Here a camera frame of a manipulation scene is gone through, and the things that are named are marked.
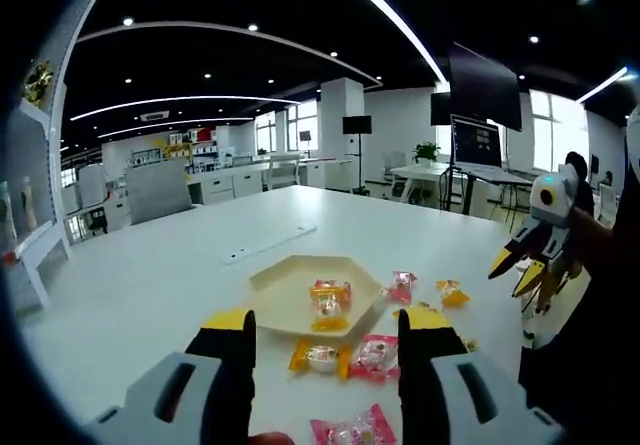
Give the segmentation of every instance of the robotic claw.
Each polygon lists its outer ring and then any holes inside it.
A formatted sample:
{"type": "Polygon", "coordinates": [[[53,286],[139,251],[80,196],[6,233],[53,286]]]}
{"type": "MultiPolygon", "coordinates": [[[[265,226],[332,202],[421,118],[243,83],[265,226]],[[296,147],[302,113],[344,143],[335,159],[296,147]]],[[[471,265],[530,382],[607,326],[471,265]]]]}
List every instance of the robotic claw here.
{"type": "Polygon", "coordinates": [[[548,308],[573,263],[566,245],[578,174],[572,165],[558,168],[558,173],[542,175],[533,182],[531,215],[500,251],[489,273],[489,279],[498,277],[529,254],[531,264],[518,281],[513,296],[519,297],[540,286],[536,312],[548,308]]]}

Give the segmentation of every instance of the white desk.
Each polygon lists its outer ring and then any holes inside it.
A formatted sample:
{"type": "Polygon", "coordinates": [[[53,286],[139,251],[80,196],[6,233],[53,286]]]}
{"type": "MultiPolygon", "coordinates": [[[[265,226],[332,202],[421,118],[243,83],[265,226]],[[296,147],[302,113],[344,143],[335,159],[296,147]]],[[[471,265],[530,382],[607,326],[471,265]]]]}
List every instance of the white desk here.
{"type": "MultiPolygon", "coordinates": [[[[439,304],[436,280],[455,278],[471,297],[447,312],[458,332],[514,380],[522,327],[511,298],[515,269],[489,282],[509,236],[500,223],[310,187],[288,187],[125,228],[74,247],[51,287],[46,316],[23,328],[37,363],[62,403],[83,423],[120,405],[128,385],[172,351],[184,350],[211,313],[250,296],[248,278],[296,253],[350,256],[382,284],[393,270],[420,282],[414,300],[439,304]],[[317,231],[224,265],[229,250],[278,235],[294,224],[317,231]]],[[[369,330],[397,333],[392,311],[369,330]]],[[[397,382],[384,386],[287,366],[297,337],[258,330],[251,433],[281,430],[310,440],[309,419],[348,420],[380,403],[402,443],[397,382]]]]}

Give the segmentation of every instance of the curved light strip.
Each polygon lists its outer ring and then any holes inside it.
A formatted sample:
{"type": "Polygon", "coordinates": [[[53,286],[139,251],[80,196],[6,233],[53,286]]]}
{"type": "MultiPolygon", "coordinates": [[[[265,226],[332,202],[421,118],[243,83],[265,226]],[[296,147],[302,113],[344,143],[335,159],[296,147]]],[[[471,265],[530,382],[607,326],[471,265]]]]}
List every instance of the curved light strip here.
{"type": "Polygon", "coordinates": [[[398,27],[398,29],[404,34],[404,36],[409,39],[409,41],[413,44],[413,46],[416,47],[416,50],[418,50],[418,53],[420,53],[420,55],[422,55],[422,58],[425,59],[425,61],[427,62],[427,65],[431,67],[431,70],[433,70],[433,73],[436,74],[436,77],[438,77],[438,80],[440,80],[442,83],[447,83],[447,79],[444,78],[442,71],[436,64],[431,54],[429,54],[429,52],[424,47],[420,39],[413,32],[413,30],[409,28],[409,25],[407,25],[406,22],[402,20],[402,18],[400,18],[400,15],[398,15],[397,12],[393,8],[391,8],[391,6],[384,0],[369,0],[369,1],[373,3],[376,7],[378,7],[378,9],[382,13],[384,13],[387,16],[387,18],[389,18],[389,20],[391,20],[394,23],[396,27],[398,27]]]}
{"type": "Polygon", "coordinates": [[[170,98],[153,98],[151,100],[140,100],[138,102],[121,103],[120,105],[112,105],[111,107],[99,108],[92,112],[83,113],[82,115],[76,115],[71,117],[71,121],[78,120],[79,118],[89,117],[96,113],[108,112],[109,110],[115,110],[116,108],[133,107],[134,105],[144,105],[146,103],[158,103],[158,102],[172,102],[175,100],[262,100],[267,102],[280,102],[290,103],[293,105],[299,105],[302,102],[296,102],[295,100],[284,100],[282,98],[265,98],[265,97],[244,97],[239,95],[193,95],[191,97],[170,97],[170,98]]]}
{"type": "Polygon", "coordinates": [[[612,83],[614,83],[616,80],[618,80],[621,77],[624,77],[625,74],[629,71],[629,69],[627,67],[622,67],[620,70],[618,70],[616,73],[614,73],[613,75],[611,75],[609,78],[607,78],[604,82],[602,82],[600,85],[598,85],[596,88],[594,88],[593,90],[591,90],[589,93],[585,93],[583,96],[581,96],[578,100],[576,100],[576,102],[578,103],[582,103],[584,102],[587,98],[591,98],[593,97],[596,93],[601,92],[602,90],[604,90],[605,88],[607,88],[609,85],[611,85],[612,83]]]}
{"type": "Polygon", "coordinates": [[[276,43],[279,43],[281,45],[286,45],[288,47],[297,48],[298,50],[302,50],[303,52],[311,53],[311,54],[313,54],[313,55],[315,55],[317,57],[324,58],[325,60],[329,60],[329,61],[331,61],[331,62],[333,62],[333,63],[335,63],[337,65],[340,65],[340,66],[342,66],[344,68],[347,68],[347,69],[351,70],[352,72],[355,72],[355,73],[365,77],[368,80],[371,80],[373,83],[375,83],[378,86],[382,86],[383,85],[383,83],[380,80],[376,80],[375,77],[372,77],[368,73],[365,73],[362,70],[359,70],[356,67],[351,66],[348,63],[343,62],[342,60],[338,60],[337,58],[333,58],[332,56],[327,55],[326,53],[322,53],[322,52],[320,52],[318,50],[315,50],[313,48],[306,47],[305,45],[301,45],[299,43],[292,42],[291,40],[287,40],[285,38],[276,37],[275,35],[269,35],[267,33],[262,33],[262,32],[252,32],[250,30],[247,30],[246,28],[231,27],[229,25],[221,25],[221,24],[218,24],[218,23],[192,22],[192,21],[188,21],[188,20],[135,23],[134,25],[132,25],[130,27],[125,27],[124,25],[121,25],[119,27],[107,28],[106,30],[100,30],[98,32],[94,32],[94,33],[89,33],[87,35],[83,35],[82,37],[78,38],[77,43],[86,42],[87,40],[92,40],[94,38],[103,37],[105,35],[110,35],[112,33],[117,33],[117,32],[128,32],[130,30],[140,30],[142,28],[165,28],[165,27],[206,28],[206,29],[209,29],[209,30],[220,30],[222,32],[239,33],[241,35],[248,35],[250,37],[257,37],[257,38],[262,38],[264,40],[270,40],[272,42],[276,42],[276,43]]]}
{"type": "Polygon", "coordinates": [[[98,135],[98,138],[111,137],[113,135],[119,135],[120,133],[127,132],[135,132],[136,130],[143,130],[145,128],[153,128],[153,127],[164,127],[165,125],[176,125],[179,123],[200,123],[200,122],[224,122],[231,120],[253,120],[253,117],[240,117],[240,118],[203,118],[201,120],[180,120],[179,122],[164,122],[164,123],[154,123],[153,125],[144,125],[142,127],[136,128],[128,128],[126,130],[119,130],[117,132],[104,133],[102,135],[98,135]]]}

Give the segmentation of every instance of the hexagonal plate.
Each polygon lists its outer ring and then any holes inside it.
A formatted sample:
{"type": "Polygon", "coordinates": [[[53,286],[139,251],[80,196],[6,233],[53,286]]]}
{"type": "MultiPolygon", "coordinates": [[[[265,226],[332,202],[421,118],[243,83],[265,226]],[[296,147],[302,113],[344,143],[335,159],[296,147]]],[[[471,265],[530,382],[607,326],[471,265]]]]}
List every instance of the hexagonal plate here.
{"type": "Polygon", "coordinates": [[[248,306],[259,327],[300,335],[343,337],[371,308],[382,285],[347,257],[292,255],[250,278],[256,292],[248,306]],[[314,332],[316,315],[309,288],[316,280],[344,280],[351,284],[349,326],[334,332],[314,332]]]}

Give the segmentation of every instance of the person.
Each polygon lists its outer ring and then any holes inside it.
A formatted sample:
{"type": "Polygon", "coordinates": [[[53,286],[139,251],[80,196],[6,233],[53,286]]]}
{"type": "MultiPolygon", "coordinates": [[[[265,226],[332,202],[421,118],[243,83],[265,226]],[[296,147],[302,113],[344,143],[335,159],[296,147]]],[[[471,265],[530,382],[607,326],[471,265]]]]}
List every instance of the person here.
{"type": "Polygon", "coordinates": [[[604,179],[600,180],[600,183],[608,187],[610,187],[613,184],[613,173],[611,173],[611,170],[607,170],[607,173],[605,173],[604,179]]]}
{"type": "Polygon", "coordinates": [[[564,426],[577,443],[605,433],[615,442],[614,434],[633,427],[626,417],[635,398],[631,357],[637,305],[625,281],[637,275],[640,105],[629,119],[627,144],[629,169],[613,229],[579,209],[570,216],[567,248],[589,272],[591,282],[554,339],[536,350],[523,349],[521,356],[519,382],[527,399],[564,426]]]}
{"type": "Polygon", "coordinates": [[[569,152],[565,158],[564,163],[567,165],[573,165],[573,168],[578,174],[578,193],[576,194],[575,206],[580,210],[587,212],[593,217],[593,193],[591,187],[587,183],[587,175],[589,169],[587,168],[587,162],[582,155],[577,152],[569,152]]]}

